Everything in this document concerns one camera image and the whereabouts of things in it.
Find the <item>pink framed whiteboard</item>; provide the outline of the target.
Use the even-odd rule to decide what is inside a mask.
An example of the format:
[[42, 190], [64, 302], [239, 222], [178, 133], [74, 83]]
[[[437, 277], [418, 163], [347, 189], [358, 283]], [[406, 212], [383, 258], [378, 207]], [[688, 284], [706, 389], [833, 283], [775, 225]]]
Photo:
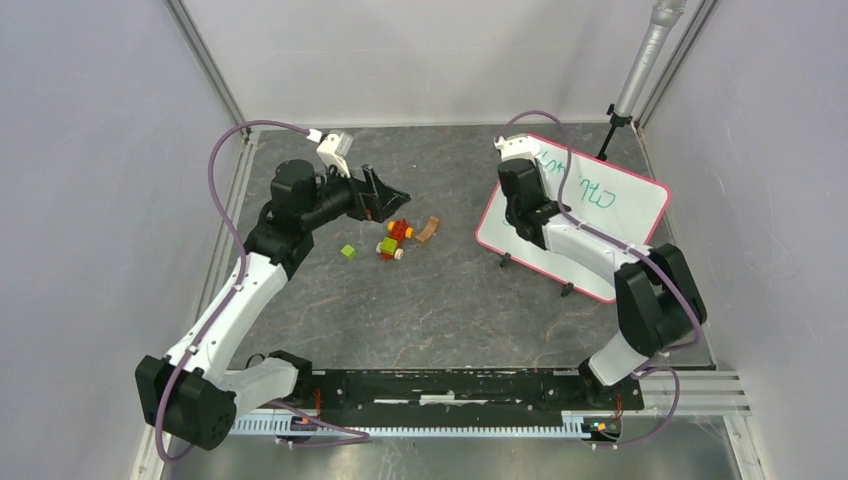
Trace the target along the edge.
[[540, 245], [521, 239], [505, 219], [506, 198], [495, 189], [476, 231], [477, 241], [604, 303], [616, 299], [613, 274], [635, 256], [586, 232], [592, 226], [641, 251], [660, 223], [670, 190], [652, 179], [602, 162], [533, 134], [545, 193], [570, 207], [543, 227]]

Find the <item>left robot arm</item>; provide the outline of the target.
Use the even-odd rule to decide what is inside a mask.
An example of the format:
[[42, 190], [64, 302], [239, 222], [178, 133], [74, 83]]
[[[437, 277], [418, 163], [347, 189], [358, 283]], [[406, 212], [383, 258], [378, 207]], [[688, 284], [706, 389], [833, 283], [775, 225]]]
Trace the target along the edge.
[[411, 197], [368, 165], [359, 178], [332, 166], [319, 173], [302, 159], [281, 163], [257, 223], [239, 243], [230, 278], [189, 331], [161, 357], [135, 370], [142, 412], [166, 454], [169, 434], [204, 450], [219, 446], [241, 416], [283, 400], [306, 405], [314, 394], [310, 361], [269, 354], [229, 372], [238, 346], [266, 305], [293, 278], [314, 247], [314, 230], [341, 216], [384, 223]]

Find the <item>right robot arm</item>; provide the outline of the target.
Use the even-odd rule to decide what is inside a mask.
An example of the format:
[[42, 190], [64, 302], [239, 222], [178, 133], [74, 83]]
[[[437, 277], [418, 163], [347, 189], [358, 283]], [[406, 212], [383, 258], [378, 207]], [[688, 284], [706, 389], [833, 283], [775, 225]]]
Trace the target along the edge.
[[576, 261], [615, 290], [618, 330], [579, 367], [577, 392], [585, 405], [606, 406], [617, 384], [653, 357], [685, 348], [687, 335], [692, 345], [702, 339], [706, 307], [678, 247], [628, 244], [579, 220], [546, 192], [534, 160], [506, 160], [498, 177], [505, 219], [522, 240]]

